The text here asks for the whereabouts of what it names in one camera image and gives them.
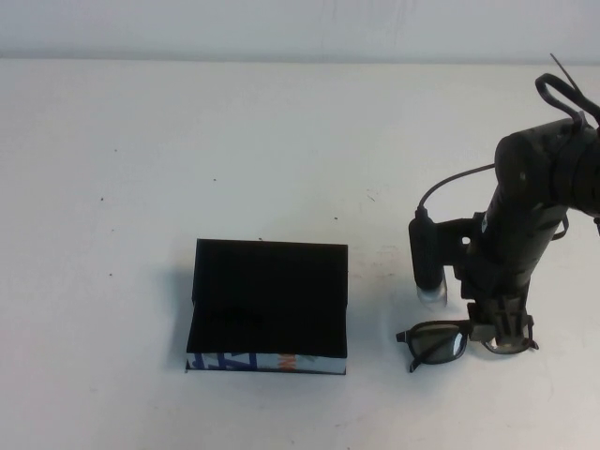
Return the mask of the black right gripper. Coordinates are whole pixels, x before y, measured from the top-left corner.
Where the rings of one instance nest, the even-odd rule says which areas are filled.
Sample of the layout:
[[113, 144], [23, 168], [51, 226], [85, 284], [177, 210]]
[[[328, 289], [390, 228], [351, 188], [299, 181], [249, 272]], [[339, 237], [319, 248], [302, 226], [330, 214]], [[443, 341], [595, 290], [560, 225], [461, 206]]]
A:
[[524, 324], [514, 350], [534, 350], [527, 299], [533, 270], [562, 223], [560, 211], [486, 211], [460, 221], [460, 293], [470, 339], [491, 341], [494, 324]]

